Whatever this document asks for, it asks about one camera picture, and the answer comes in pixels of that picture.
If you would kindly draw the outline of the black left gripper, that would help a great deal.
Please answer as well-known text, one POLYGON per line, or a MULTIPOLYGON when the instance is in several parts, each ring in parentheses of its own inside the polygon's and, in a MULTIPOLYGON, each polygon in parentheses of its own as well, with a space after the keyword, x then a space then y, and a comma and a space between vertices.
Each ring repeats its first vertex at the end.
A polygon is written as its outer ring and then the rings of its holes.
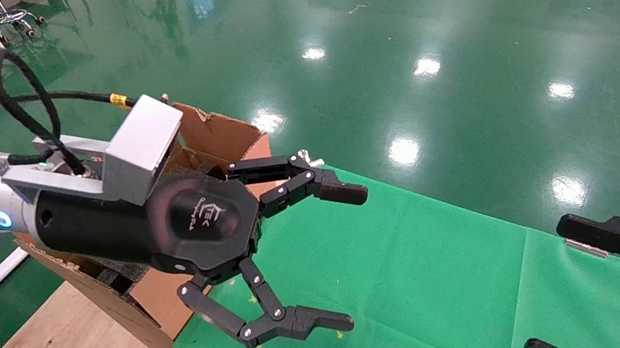
POLYGON ((311 166, 298 155, 229 163, 227 177, 237 181, 200 173, 166 174, 143 205, 44 190, 35 204, 37 237, 57 252, 147 264, 165 273, 197 274, 177 290, 182 303, 247 348, 278 336, 305 340, 318 327, 353 330, 350 315, 300 305, 285 307, 254 261, 242 259, 259 236, 259 211, 270 218, 308 196, 363 205, 367 187, 344 183, 336 172, 311 166), (245 187, 271 182, 277 185, 263 192, 259 203, 245 187), (204 293, 210 282, 204 276, 231 277, 238 262, 263 310, 251 322, 204 293))

